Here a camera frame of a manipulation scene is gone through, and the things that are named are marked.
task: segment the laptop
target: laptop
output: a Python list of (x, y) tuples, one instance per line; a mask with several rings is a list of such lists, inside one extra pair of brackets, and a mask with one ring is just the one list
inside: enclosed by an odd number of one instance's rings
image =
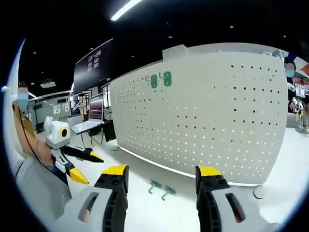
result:
[(104, 124), (103, 121), (103, 93), (90, 99), (89, 120), (76, 124), (71, 128), (76, 134), (86, 132), (94, 127)]

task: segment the green hook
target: green hook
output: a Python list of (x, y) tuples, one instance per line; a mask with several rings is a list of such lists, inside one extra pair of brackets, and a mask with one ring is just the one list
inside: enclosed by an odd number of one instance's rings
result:
[(152, 194), (151, 190), (152, 190), (154, 187), (161, 187), (161, 186), (162, 186), (159, 182), (157, 182), (157, 181), (155, 181), (155, 180), (150, 180), (150, 182), (152, 183), (151, 188), (148, 190), (148, 192), (149, 192), (150, 194)]
[(167, 189), (167, 192), (161, 197), (161, 199), (162, 200), (164, 200), (165, 201), (165, 196), (166, 195), (168, 195), (168, 194), (173, 194), (173, 195), (175, 195), (177, 192), (174, 190), (174, 189), (172, 189), (171, 187), (169, 187), (169, 186), (167, 186), (167, 185), (165, 185), (166, 186), (166, 189)]
[(159, 78), (163, 78), (164, 79), (164, 85), (166, 87), (171, 86), (171, 84), (172, 84), (172, 73), (167, 71), (167, 72), (165, 72), (163, 74), (163, 76), (161, 76), (161, 75), (162, 75), (162, 73), (159, 72)]
[(149, 78), (149, 77), (148, 77), (148, 76), (145, 76), (145, 81), (152, 82), (152, 80), (147, 80), (147, 78)]

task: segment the large display screen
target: large display screen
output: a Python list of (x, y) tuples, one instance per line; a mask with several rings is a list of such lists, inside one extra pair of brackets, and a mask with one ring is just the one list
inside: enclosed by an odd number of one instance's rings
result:
[(111, 81), (112, 39), (94, 49), (75, 65), (74, 94)]
[(96, 95), (90, 100), (89, 119), (103, 120), (103, 93)]

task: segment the green pegboard hook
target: green pegboard hook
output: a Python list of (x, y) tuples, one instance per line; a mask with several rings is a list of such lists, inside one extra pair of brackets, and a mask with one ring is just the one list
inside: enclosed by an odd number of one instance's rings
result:
[(150, 77), (150, 80), (147, 80), (147, 78), (149, 78), (148, 76), (145, 77), (145, 81), (149, 81), (151, 82), (151, 87), (152, 88), (157, 88), (158, 86), (158, 78), (157, 76), (154, 74)]
[(175, 195), (177, 192), (174, 190), (174, 189), (172, 189), (170, 186), (167, 186), (167, 185), (165, 185), (165, 187), (166, 187), (166, 193), (161, 197), (161, 199), (162, 200), (164, 200), (165, 201), (165, 196), (166, 195), (168, 195), (168, 194), (173, 194), (173, 195)]
[(161, 187), (161, 186), (162, 186), (159, 182), (157, 182), (157, 181), (155, 181), (155, 180), (150, 180), (150, 182), (151, 182), (151, 184), (152, 184), (151, 188), (148, 190), (148, 192), (149, 192), (150, 194), (152, 194), (151, 190), (152, 190), (154, 187)]
[(159, 77), (164, 79), (164, 85), (166, 87), (169, 87), (172, 85), (172, 73), (171, 72), (167, 71), (163, 73), (163, 76), (162, 76), (162, 73), (159, 72)]

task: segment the monitor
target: monitor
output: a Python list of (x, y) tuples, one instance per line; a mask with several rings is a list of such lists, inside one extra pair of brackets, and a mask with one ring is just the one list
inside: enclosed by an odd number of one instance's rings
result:
[(74, 94), (111, 81), (112, 40), (92, 50), (75, 64)]
[(95, 122), (103, 121), (103, 93), (90, 99), (89, 120)]

